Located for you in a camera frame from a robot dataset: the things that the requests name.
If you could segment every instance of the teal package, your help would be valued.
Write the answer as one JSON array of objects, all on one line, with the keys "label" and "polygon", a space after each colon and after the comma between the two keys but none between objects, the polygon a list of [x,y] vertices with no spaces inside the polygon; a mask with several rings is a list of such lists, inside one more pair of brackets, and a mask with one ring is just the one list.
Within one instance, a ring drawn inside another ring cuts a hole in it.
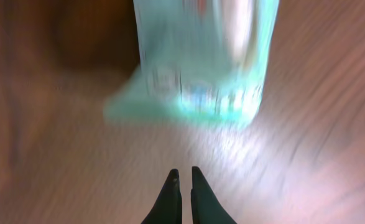
[{"label": "teal package", "polygon": [[141,65],[108,99],[104,117],[249,124],[261,103],[278,5],[134,0]]}]

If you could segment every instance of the plastic package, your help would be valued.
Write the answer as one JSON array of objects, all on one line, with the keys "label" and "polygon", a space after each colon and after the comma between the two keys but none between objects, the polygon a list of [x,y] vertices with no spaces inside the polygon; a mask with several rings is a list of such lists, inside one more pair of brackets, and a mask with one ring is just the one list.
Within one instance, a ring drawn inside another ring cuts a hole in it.
[{"label": "plastic package", "polygon": [[108,119],[249,124],[279,0],[134,0],[141,66]]}]

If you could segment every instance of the product package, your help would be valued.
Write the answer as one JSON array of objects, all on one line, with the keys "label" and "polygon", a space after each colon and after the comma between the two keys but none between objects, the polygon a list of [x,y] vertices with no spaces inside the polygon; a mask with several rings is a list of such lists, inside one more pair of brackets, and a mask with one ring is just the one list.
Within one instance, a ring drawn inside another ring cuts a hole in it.
[{"label": "product package", "polygon": [[134,0],[141,65],[112,120],[249,124],[258,112],[279,0]]}]

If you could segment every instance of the wooden surface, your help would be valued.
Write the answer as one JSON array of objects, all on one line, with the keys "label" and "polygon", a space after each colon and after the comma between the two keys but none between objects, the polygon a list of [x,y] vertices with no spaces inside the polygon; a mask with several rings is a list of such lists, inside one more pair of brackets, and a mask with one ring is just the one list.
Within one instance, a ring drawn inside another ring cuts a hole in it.
[{"label": "wooden surface", "polygon": [[127,75],[55,66],[21,15],[9,70],[0,54],[0,223],[140,223],[171,168],[191,223],[191,166],[238,223],[365,223],[365,0],[281,0],[244,131],[104,124]]}]

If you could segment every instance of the black pointed tool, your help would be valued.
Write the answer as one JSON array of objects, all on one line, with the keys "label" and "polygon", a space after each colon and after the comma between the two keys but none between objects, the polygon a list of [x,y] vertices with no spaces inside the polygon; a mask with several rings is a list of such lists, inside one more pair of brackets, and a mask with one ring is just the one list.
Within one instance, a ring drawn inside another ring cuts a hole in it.
[{"label": "black pointed tool", "polygon": [[170,171],[155,205],[142,224],[182,224],[182,198],[178,170]]},{"label": "black pointed tool", "polygon": [[193,224],[236,224],[215,197],[199,167],[192,167],[192,182]]}]

